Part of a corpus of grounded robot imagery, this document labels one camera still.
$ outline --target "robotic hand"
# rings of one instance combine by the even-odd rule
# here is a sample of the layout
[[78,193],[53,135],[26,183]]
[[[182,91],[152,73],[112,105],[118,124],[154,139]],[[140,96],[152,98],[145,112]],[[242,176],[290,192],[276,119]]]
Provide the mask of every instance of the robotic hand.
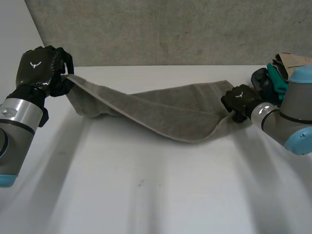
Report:
[[24,162],[38,127],[48,120],[47,96],[67,94],[74,84],[61,74],[74,73],[72,56],[47,46],[21,57],[16,90],[0,106],[0,187],[11,187]]
[[312,152],[312,66],[298,67],[289,80],[281,108],[261,100],[247,85],[228,91],[221,101],[234,121],[253,124],[297,155]]

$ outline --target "light blue robot joint cap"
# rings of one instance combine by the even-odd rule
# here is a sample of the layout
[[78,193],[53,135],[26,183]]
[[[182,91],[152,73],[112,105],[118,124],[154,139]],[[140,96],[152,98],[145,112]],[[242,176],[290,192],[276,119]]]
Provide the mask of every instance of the light blue robot joint cap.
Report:
[[0,188],[11,187],[19,175],[0,174]]
[[312,84],[312,65],[297,67],[289,81],[299,84]]
[[285,148],[296,155],[312,152],[312,127],[306,127],[292,134],[285,142]]

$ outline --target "logo on robotic hand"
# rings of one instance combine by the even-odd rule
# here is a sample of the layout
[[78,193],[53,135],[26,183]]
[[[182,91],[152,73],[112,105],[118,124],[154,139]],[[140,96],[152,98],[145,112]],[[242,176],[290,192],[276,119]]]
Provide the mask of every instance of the logo on robotic hand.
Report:
[[38,64],[33,64],[32,62],[30,62],[30,65],[35,69],[36,67],[38,67],[41,64],[41,61]]
[[243,97],[243,92],[241,93],[241,95],[235,96],[236,98],[242,98]]

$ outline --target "black object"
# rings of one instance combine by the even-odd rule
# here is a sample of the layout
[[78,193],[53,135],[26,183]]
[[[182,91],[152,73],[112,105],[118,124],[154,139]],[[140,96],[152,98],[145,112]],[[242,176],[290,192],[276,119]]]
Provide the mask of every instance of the black object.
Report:
[[52,97],[67,94],[74,84],[61,77],[65,73],[65,63],[68,73],[73,74],[73,58],[63,48],[49,45],[29,50],[21,57],[16,86],[31,85]]
[[[74,86],[70,80],[61,77],[61,74],[65,73],[65,63],[68,73],[73,74],[72,56],[63,48],[56,49],[51,45],[29,50],[20,59],[16,77],[17,87],[7,98],[23,99],[42,109],[39,127],[43,127],[49,119],[48,110],[44,108],[44,99],[49,95],[58,97],[68,94]],[[26,125],[22,127],[35,133]]]
[[8,98],[18,98],[28,102],[31,102],[38,106],[40,109],[43,110],[44,108],[44,99],[46,94],[39,88],[36,88],[31,85],[20,85],[11,93]]
[[38,127],[42,128],[44,126],[44,124],[49,120],[49,113],[48,110],[46,108],[43,109],[43,115],[41,117],[40,123],[38,125]]
[[275,59],[273,59],[272,65],[277,68],[277,70],[278,70],[279,74],[281,75],[281,77],[283,78],[283,80],[288,81],[288,73],[285,69],[283,61],[282,61],[281,56],[279,54],[277,54],[275,56]]
[[250,109],[249,107],[254,103],[259,105],[263,100],[249,86],[242,84],[233,88],[231,91],[227,91],[226,95],[221,98],[221,102],[228,112],[236,111],[233,117],[235,122],[243,122],[247,119],[247,110]]
[[274,85],[268,76],[266,68],[260,68],[255,71],[252,74],[251,82],[264,101],[280,107],[282,101],[279,100],[278,93],[274,90]]

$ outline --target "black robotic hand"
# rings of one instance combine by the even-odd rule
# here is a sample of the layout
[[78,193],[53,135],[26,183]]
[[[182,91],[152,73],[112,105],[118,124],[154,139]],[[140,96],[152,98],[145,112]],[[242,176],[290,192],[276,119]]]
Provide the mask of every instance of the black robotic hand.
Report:
[[243,122],[250,116],[249,110],[253,110],[254,106],[262,103],[261,97],[253,91],[249,86],[242,84],[227,91],[226,95],[221,98],[221,102],[228,112],[235,111],[233,117],[235,122]]
[[52,97],[67,94],[74,84],[61,74],[65,73],[65,63],[69,74],[74,73],[73,58],[63,48],[49,45],[25,52],[20,60],[16,86],[31,85]]

